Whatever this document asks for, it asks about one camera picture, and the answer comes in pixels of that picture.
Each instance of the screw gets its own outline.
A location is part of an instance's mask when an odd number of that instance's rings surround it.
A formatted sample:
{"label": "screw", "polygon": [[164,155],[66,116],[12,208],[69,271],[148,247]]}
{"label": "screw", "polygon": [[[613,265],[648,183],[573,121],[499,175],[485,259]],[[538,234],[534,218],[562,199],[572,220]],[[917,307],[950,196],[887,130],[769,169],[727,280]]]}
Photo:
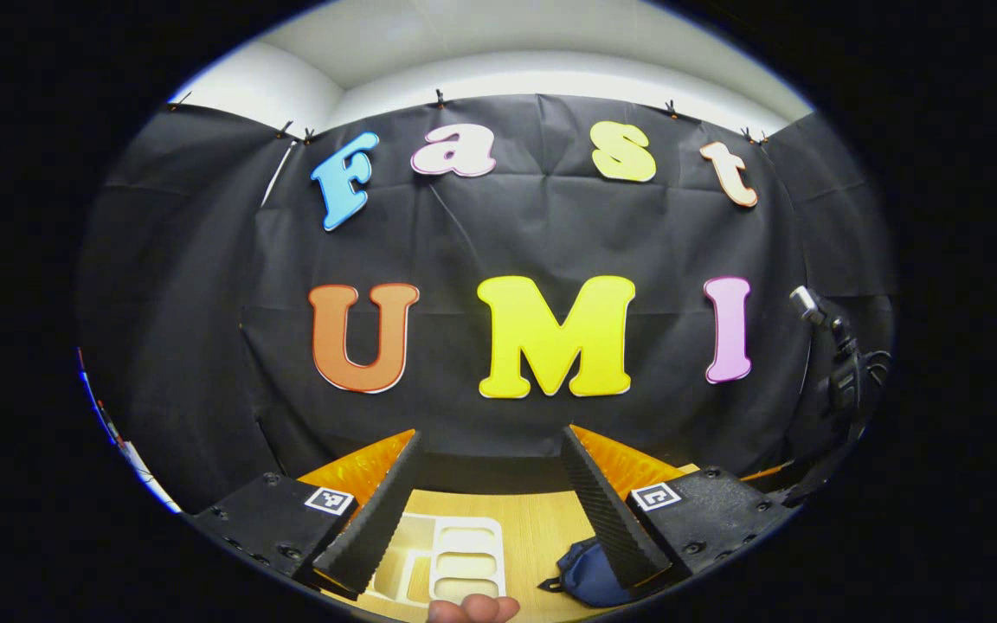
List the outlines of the screw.
{"label": "screw", "polygon": [[290,547],[290,545],[276,545],[276,551],[292,560],[299,560],[302,557],[302,552]]}

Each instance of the wooden table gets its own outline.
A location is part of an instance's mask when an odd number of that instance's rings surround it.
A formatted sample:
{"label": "wooden table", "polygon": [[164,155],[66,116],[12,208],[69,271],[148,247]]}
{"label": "wooden table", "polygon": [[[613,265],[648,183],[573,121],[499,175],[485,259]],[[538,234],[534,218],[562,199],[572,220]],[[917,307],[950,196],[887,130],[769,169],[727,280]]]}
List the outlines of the wooden table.
{"label": "wooden table", "polygon": [[[690,473],[699,468],[687,465],[679,469]],[[415,489],[410,494],[405,512],[446,517],[490,517],[502,525],[506,594],[522,604],[522,610],[511,623],[585,620],[614,610],[612,607],[585,607],[569,595],[550,593],[537,587],[547,577],[559,575],[556,561],[569,551],[571,544],[595,535],[574,491],[522,496],[471,496]],[[424,623],[428,614],[426,608],[370,594],[360,595],[356,602],[329,592],[324,594],[350,606],[407,623]],[[411,599],[428,601],[427,564],[415,567],[408,594]]]}

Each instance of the colorful foam letter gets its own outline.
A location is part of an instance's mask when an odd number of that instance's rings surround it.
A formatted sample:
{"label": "colorful foam letter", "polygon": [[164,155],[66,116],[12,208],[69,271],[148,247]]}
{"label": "colorful foam letter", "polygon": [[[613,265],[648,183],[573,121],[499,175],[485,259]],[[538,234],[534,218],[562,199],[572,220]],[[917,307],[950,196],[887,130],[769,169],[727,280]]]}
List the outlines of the colorful foam letter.
{"label": "colorful foam letter", "polygon": [[554,395],[579,356],[571,379],[574,395],[625,394],[626,308],[636,287],[625,277],[587,279],[563,326],[527,277],[494,277],[479,284],[479,298],[491,307],[491,375],[479,382],[487,398],[524,398],[522,352],[546,395]]}
{"label": "colorful foam letter", "polygon": [[313,306],[313,364],[330,385],[365,394],[395,387],[407,366],[407,308],[418,303],[418,288],[410,284],[383,284],[371,288],[379,306],[379,356],[368,366],[357,366],[345,352],[349,307],[357,301],[356,288],[320,286],[310,291]]}
{"label": "colorful foam letter", "polygon": [[460,177],[479,177],[495,167],[491,157],[495,134],[482,125],[458,123],[438,127],[426,135],[426,141],[431,144],[410,158],[410,166],[418,173],[440,175],[453,170]]}
{"label": "colorful foam letter", "polygon": [[614,180],[648,182],[656,175],[656,159],[644,150],[648,137],[636,125],[599,121],[590,126],[590,153],[599,173]]}
{"label": "colorful foam letter", "polygon": [[736,205],[752,208],[756,205],[756,191],[745,189],[741,182],[741,170],[744,170],[743,159],[729,153],[729,147],[720,141],[700,147],[699,153],[713,162],[713,170],[717,173],[717,181],[721,189],[736,203]]}
{"label": "colorful foam letter", "polygon": [[717,277],[703,284],[703,292],[713,301],[715,349],[707,368],[707,382],[720,383],[744,378],[752,362],[744,355],[744,297],[749,282],[740,277]]}
{"label": "colorful foam letter", "polygon": [[[325,198],[325,221],[322,225],[327,232],[360,212],[360,208],[368,202],[368,193],[352,189],[352,180],[363,184],[371,179],[371,161],[367,154],[358,152],[370,150],[376,145],[379,145],[379,137],[375,133],[364,132],[310,173],[310,180],[321,182],[321,196]],[[348,157],[351,159],[345,166],[344,160]]]}

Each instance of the blue bag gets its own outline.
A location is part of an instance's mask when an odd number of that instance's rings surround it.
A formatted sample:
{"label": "blue bag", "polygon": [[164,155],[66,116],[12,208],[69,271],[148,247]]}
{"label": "blue bag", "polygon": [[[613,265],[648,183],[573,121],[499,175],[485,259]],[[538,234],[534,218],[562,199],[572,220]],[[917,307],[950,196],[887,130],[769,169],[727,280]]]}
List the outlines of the blue bag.
{"label": "blue bag", "polygon": [[589,607],[621,606],[637,600],[618,584],[606,561],[606,552],[602,551],[596,537],[571,544],[569,552],[556,566],[561,574],[537,584],[538,588],[550,593],[567,593]]}

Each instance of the orange letter u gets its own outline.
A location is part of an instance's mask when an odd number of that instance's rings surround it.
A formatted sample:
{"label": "orange letter u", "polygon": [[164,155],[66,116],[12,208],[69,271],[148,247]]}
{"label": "orange letter u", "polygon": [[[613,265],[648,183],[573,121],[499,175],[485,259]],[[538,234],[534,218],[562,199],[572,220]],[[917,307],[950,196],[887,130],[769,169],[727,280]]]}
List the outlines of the orange letter u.
{"label": "orange letter u", "polygon": [[407,366],[407,309],[420,293],[410,284],[383,284],[371,289],[379,306],[379,356],[368,366],[350,362],[344,336],[349,308],[359,299],[356,288],[328,285],[310,291],[313,306],[313,364],[332,386],[365,394],[395,387]]}

